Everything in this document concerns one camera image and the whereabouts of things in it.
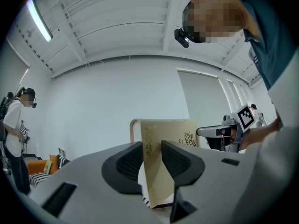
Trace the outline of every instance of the white ceiling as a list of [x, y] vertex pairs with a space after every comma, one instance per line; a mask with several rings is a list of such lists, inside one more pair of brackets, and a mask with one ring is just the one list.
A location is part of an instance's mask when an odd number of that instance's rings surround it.
[[161, 55], [204, 62], [255, 83], [260, 77], [243, 32], [213, 43], [191, 42], [188, 49], [174, 39], [188, 1], [36, 0], [53, 39], [46, 42], [26, 7], [13, 26], [53, 77], [111, 57]]

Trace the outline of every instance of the teal shirt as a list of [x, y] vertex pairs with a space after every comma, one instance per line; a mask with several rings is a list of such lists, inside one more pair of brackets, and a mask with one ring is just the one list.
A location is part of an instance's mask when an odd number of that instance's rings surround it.
[[297, 44], [286, 24], [267, 0], [240, 0], [255, 19], [262, 39], [244, 29], [245, 41], [256, 54], [256, 68], [269, 90], [284, 72]]

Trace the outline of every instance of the dark pants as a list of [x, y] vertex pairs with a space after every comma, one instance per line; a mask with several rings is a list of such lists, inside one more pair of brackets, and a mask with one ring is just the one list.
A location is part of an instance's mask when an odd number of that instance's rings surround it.
[[17, 189], [27, 195], [30, 192], [29, 173], [23, 156], [13, 156], [6, 147], [5, 154], [10, 160], [11, 170], [13, 172], [14, 182]]

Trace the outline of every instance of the book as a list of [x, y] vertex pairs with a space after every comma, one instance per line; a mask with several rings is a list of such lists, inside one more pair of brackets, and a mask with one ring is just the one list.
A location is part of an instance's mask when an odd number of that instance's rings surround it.
[[51, 165], [52, 165], [52, 161], [51, 161], [51, 160], [47, 160], [46, 165], [45, 165], [45, 167], [44, 167], [44, 169], [43, 169], [43, 171], [44, 171], [46, 174], [49, 174]]
[[149, 207], [169, 204], [173, 199], [174, 181], [162, 161], [161, 141], [200, 147], [197, 122], [190, 119], [134, 119], [130, 123], [131, 143], [141, 141], [143, 165], [138, 183]]

